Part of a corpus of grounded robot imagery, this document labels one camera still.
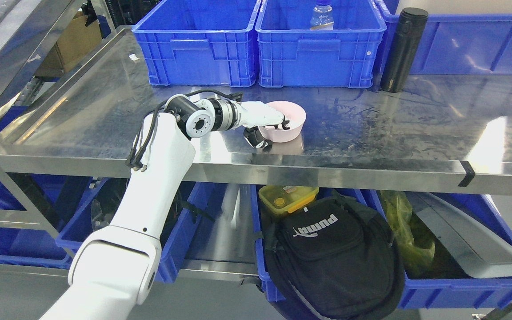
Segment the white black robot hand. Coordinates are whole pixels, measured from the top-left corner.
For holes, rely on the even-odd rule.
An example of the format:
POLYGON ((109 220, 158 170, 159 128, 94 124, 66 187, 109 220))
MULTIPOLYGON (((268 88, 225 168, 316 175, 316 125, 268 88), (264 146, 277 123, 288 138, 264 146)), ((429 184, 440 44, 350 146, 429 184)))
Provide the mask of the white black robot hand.
POLYGON ((243 136, 252 148, 265 148, 270 142, 260 132, 260 126, 290 129, 290 120, 278 110, 262 101, 245 101, 236 104, 232 128, 244 127, 243 136))

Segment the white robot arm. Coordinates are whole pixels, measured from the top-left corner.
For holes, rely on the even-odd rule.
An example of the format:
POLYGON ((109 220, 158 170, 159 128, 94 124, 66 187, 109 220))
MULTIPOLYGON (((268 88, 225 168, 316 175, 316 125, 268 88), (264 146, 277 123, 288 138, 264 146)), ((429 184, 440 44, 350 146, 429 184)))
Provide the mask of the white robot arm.
POLYGON ((191 139, 284 120, 282 113, 260 101, 242 101, 239 94, 196 102, 191 97, 173 95, 144 116, 127 158, 132 172, 120 205, 110 224, 82 243, 68 272, 69 288, 43 320, 128 318, 154 283, 160 236, 195 157, 191 139))

